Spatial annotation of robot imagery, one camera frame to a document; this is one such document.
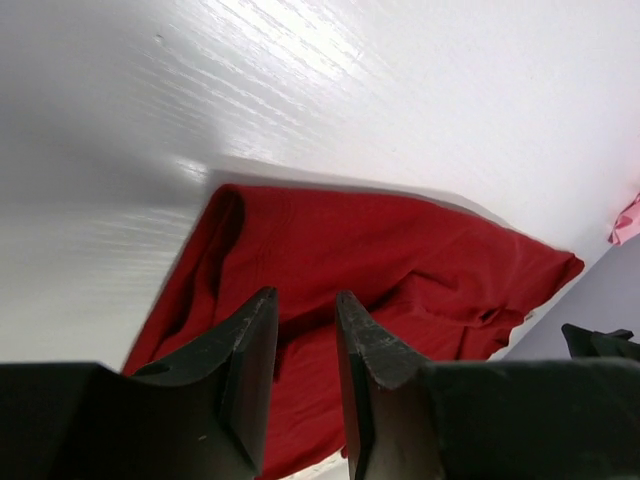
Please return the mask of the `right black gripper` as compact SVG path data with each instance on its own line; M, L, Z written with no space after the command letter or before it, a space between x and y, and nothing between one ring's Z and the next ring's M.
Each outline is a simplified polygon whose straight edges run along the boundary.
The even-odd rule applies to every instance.
M632 341L630 330L619 329L610 333L587 330L572 324L561 327L570 357L640 359L640 345Z

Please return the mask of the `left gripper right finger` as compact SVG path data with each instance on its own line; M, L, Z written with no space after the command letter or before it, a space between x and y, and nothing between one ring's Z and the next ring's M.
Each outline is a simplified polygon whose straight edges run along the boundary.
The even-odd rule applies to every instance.
M443 479L424 372L428 359L337 295L336 345L352 479Z

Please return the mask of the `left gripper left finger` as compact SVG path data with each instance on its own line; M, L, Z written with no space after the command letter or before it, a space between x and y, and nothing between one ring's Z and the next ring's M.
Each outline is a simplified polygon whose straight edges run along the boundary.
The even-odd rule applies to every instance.
M262 288L211 330L134 373L162 396L145 474L261 474L277 335L277 292Z

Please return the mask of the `red t shirt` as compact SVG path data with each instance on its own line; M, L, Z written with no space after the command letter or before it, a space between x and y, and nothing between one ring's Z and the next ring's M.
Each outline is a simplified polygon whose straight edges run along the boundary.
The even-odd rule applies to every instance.
M430 359L486 360L583 268L570 252L425 200L227 184L197 221L124 371L170 354L260 288L275 288L263 475L280 479L345 447L338 293L353 293Z

